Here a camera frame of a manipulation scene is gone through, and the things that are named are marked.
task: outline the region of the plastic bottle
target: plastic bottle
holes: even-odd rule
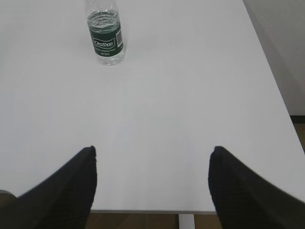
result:
[[[123,60],[125,50],[115,0],[85,0],[85,14],[98,61],[114,65]]]

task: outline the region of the cestbon logo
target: cestbon logo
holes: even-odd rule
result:
[[[115,40],[114,38],[110,41],[102,41],[98,39],[93,39],[93,43],[96,47],[102,48],[102,49],[112,49],[115,47]]]

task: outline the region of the table surface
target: table surface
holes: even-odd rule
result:
[[[97,149],[92,209],[214,211],[222,145],[305,200],[305,158],[241,0],[118,1],[123,62],[97,63],[82,0],[0,2],[0,189]]]

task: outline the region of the green label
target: green label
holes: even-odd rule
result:
[[[110,33],[97,33],[90,30],[90,34],[94,50],[99,56],[115,56],[123,49],[121,25]]]

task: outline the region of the wall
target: wall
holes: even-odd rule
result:
[[[244,0],[290,115],[305,115],[305,0]]]

